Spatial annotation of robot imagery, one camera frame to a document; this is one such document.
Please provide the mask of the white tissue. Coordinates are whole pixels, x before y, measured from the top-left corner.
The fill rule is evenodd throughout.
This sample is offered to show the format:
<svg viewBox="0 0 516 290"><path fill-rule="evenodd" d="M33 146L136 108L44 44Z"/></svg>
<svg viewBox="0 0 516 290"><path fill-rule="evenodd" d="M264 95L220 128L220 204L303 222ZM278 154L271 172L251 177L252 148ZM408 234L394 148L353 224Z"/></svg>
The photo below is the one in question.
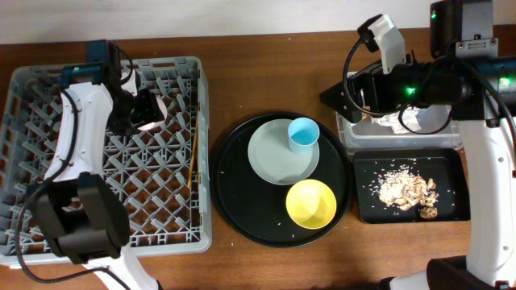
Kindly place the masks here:
<svg viewBox="0 0 516 290"><path fill-rule="evenodd" d="M417 119L419 111L419 108L409 107L403 112L402 121L412 131L420 131L422 129ZM409 133L409 131L399 122L398 117L399 112L395 114L388 114L381 118L372 118L372 123L376 123L379 126L388 127L396 135Z"/></svg>

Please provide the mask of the pink cup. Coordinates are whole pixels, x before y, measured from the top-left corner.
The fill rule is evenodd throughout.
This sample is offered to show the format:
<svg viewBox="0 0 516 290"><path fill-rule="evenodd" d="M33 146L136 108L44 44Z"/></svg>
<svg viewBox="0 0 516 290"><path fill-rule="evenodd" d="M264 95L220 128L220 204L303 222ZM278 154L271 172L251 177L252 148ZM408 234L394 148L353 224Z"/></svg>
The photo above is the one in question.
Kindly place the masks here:
<svg viewBox="0 0 516 290"><path fill-rule="evenodd" d="M150 122L146 125L139 126L138 129L140 131L149 131L151 129L154 129L154 128L162 125L164 123L164 121L166 120L168 113L167 113L167 108L166 108L164 102L158 97L156 97L156 101L157 101L157 105L160 109L160 112L163 114L164 118L160 121Z"/></svg>

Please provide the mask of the blue cup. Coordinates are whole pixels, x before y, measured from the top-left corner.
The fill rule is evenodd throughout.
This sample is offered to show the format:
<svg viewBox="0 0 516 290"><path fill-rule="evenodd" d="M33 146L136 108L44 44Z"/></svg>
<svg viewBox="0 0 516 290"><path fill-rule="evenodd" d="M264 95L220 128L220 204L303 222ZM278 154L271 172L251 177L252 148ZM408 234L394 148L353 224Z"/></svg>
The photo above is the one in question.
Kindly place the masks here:
<svg viewBox="0 0 516 290"><path fill-rule="evenodd" d="M289 149L297 154L310 151L320 136L318 124L310 118L296 118L288 127Z"/></svg>

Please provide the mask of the food scraps and rice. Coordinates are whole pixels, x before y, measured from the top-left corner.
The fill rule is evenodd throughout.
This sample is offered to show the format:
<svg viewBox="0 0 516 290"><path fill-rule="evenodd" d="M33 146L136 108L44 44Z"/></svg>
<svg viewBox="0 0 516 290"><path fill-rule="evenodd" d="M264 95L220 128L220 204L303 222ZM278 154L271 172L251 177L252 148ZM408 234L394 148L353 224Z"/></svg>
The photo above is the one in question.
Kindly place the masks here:
<svg viewBox="0 0 516 290"><path fill-rule="evenodd" d="M370 181L368 186L363 185L363 188L368 189L368 195L381 203L383 210L393 209L394 216L416 209L420 218L436 219L439 215L437 184L431 177L423 177L419 172L412 173L412 169L407 164L396 167L392 160L388 168L374 172L375 180Z"/></svg>

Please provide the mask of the grey plate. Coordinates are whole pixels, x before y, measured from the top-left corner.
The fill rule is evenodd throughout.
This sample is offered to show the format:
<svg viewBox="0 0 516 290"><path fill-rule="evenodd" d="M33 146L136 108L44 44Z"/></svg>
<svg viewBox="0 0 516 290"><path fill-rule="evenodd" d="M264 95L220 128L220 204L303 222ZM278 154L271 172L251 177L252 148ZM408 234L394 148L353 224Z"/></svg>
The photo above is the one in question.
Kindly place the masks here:
<svg viewBox="0 0 516 290"><path fill-rule="evenodd" d="M291 185L307 179L319 161L319 146L296 153L289 148L292 119L279 118L259 126L248 144L248 160L254 172L275 185Z"/></svg>

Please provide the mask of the yellow bowl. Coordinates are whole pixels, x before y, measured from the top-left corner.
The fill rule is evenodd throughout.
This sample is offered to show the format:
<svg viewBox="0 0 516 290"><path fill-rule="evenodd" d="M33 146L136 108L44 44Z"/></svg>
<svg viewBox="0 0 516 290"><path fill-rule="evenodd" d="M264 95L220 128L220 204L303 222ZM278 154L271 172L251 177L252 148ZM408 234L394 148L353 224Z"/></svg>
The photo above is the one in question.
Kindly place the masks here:
<svg viewBox="0 0 516 290"><path fill-rule="evenodd" d="M308 179L294 184L285 199L287 214L298 226L318 230L330 224L336 215L337 201L322 181Z"/></svg>

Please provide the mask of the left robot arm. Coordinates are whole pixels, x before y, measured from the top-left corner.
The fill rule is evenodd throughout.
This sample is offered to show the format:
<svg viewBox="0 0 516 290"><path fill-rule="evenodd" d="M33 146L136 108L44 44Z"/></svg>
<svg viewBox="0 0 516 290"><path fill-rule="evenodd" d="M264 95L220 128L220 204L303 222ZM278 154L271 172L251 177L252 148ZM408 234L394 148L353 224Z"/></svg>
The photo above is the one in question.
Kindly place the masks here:
<svg viewBox="0 0 516 290"><path fill-rule="evenodd" d="M59 79L60 130L51 165L23 205L53 254L84 266L109 289L159 289L130 248L127 210L103 178L105 133L134 135L164 123L164 103L140 86L125 52L108 40L90 41L82 64Z"/></svg>

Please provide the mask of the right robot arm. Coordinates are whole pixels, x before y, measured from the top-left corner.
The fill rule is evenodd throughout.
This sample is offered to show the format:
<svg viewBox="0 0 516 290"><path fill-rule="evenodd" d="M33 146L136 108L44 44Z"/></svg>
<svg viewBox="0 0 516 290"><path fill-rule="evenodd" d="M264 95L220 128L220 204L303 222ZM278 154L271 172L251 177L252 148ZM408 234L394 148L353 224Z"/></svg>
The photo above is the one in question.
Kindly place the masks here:
<svg viewBox="0 0 516 290"><path fill-rule="evenodd" d="M429 10L430 63L406 53L391 18L358 28L357 44L381 58L324 91L321 102L358 122L449 105L468 163L468 253L383 279L382 289L512 289L515 286L515 58L499 56L490 1L438 1Z"/></svg>

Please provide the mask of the grey dishwasher rack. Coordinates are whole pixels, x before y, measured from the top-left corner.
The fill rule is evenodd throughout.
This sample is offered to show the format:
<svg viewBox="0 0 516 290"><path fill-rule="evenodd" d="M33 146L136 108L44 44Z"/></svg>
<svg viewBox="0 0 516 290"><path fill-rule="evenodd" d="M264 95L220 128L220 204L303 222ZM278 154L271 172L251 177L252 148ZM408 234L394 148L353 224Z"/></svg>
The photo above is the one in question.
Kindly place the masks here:
<svg viewBox="0 0 516 290"><path fill-rule="evenodd" d="M208 165L209 97L206 74L194 56L123 61L165 104L157 128L131 137L107 133L106 183L126 207L130 244L138 256L206 251L211 244ZM21 210L29 185L39 183L55 154L62 111L62 67L13 71L1 122L1 262L17 267L19 242L29 264L55 263L32 216Z"/></svg>

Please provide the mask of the clear plastic bin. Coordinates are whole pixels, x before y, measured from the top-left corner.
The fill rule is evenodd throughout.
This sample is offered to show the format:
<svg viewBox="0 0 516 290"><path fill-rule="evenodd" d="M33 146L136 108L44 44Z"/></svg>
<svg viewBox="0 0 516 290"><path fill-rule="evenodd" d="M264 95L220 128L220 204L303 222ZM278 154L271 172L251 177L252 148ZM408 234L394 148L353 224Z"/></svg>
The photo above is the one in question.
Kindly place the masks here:
<svg viewBox="0 0 516 290"><path fill-rule="evenodd" d="M445 121L450 106L431 106L420 110L416 115L422 132L433 131ZM380 149L403 149L420 147L450 147L460 149L463 144L458 133L456 122L451 122L444 130L434 135L394 134L390 126L381 126L370 117L354 124L335 113L339 139L351 152Z"/></svg>

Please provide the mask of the black rectangular tray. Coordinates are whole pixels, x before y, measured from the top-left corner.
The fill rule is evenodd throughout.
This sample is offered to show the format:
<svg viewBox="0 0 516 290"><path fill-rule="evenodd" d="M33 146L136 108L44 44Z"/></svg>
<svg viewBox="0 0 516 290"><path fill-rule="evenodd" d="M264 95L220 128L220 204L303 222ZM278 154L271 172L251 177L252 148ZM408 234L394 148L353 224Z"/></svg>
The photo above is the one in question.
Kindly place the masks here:
<svg viewBox="0 0 516 290"><path fill-rule="evenodd" d="M416 204L406 210L380 198L394 176L432 179L436 193L434 222L470 219L469 193L460 155L450 148L358 151L353 157L360 218L368 224L425 222Z"/></svg>

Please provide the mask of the round black tray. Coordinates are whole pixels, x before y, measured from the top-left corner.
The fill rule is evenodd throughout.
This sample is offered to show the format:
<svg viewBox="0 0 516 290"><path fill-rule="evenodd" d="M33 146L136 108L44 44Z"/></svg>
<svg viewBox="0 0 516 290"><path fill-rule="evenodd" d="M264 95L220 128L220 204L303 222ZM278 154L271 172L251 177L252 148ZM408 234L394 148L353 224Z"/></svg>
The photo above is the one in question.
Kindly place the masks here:
<svg viewBox="0 0 516 290"><path fill-rule="evenodd" d="M347 212L354 191L352 163L343 144L322 123L318 124L321 155L310 178L322 181L335 194L336 214L328 225L316 230L297 225L285 206L289 187L254 173L247 154L252 133L268 121L299 116L274 112L249 118L228 131L210 156L210 194L218 211L245 238L268 247L299 247L322 238Z"/></svg>

